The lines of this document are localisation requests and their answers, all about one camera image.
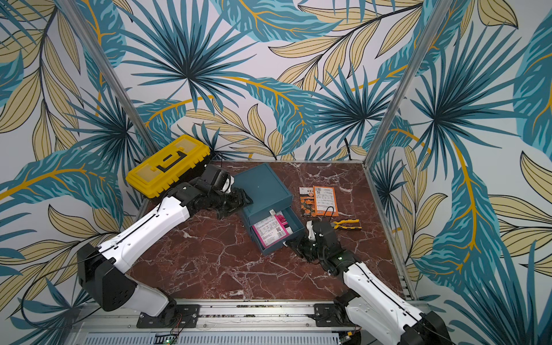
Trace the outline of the teal drawer cabinet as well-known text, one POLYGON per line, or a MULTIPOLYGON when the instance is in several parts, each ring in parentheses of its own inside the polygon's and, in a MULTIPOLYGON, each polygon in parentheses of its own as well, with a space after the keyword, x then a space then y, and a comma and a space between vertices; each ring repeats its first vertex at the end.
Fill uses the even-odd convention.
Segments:
POLYGON ((275 171, 261 164, 234 176, 234 187, 241 188, 252 199, 239 213, 245 227, 251 227, 275 213, 291 207, 293 196, 275 171))

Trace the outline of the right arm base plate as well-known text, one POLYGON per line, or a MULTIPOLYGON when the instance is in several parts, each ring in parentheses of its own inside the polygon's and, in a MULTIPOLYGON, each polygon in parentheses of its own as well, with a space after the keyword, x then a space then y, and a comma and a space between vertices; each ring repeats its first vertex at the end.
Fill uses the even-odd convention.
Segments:
POLYGON ((342 307, 334 303, 315 303, 313 320, 317 327, 351 326, 342 307))

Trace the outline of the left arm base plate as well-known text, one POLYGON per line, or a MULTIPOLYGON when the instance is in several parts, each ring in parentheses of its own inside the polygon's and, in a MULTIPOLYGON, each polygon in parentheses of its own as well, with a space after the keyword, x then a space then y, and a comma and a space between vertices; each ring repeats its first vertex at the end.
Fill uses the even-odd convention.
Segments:
POLYGON ((198 322, 200 305, 185 304, 169 306, 159 316, 141 313, 137 322, 138 329, 194 329, 198 322))

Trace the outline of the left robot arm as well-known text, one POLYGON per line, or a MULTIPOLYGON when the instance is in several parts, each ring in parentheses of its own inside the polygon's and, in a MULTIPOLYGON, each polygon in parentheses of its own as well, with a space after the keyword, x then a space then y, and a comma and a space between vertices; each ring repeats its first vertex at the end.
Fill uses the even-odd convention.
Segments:
POLYGON ((106 312, 127 308, 165 322, 176 315, 176 302, 162 290, 128 276, 135 262, 176 226, 202 210, 223 219, 252 204, 241 188, 200 189, 183 183, 139 221, 110 240, 77 253, 78 282, 106 312))

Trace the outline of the teal drawer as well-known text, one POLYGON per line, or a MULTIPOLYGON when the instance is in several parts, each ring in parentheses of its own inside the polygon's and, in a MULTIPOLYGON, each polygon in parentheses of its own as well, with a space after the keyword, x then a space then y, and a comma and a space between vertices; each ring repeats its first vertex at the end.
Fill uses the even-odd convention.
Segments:
POLYGON ((292 208, 286 208, 252 225, 249 233, 261 254, 268 256, 303 235, 305 229, 292 208))

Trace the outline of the marigold seed bag front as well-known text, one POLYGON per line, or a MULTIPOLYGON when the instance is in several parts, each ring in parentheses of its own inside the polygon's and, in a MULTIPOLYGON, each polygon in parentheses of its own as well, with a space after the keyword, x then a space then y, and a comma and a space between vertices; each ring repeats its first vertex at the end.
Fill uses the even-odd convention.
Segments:
POLYGON ((313 188, 300 187, 299 196, 300 196, 300 210, 301 210, 302 216, 304 217, 315 216, 316 210, 315 210, 313 188))

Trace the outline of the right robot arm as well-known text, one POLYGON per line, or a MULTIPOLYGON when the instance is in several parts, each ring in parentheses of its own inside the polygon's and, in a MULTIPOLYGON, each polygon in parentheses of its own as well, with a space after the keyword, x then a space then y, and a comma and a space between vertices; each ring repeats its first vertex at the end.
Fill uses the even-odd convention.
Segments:
POLYGON ((287 246, 307 262, 317 262, 342 279, 348 291, 334 299, 340 316, 368 331, 381 344, 452 344, 443 319, 422 312, 391 290, 365 263, 337 240, 317 236, 287 246))

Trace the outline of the orange seed bag back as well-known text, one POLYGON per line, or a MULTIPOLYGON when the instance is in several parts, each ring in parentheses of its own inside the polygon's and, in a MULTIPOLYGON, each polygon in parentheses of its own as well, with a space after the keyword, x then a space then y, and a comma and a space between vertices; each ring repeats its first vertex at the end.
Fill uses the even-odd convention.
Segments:
POLYGON ((316 216, 337 217, 339 215, 334 188, 314 186, 313 194, 314 214, 316 216))

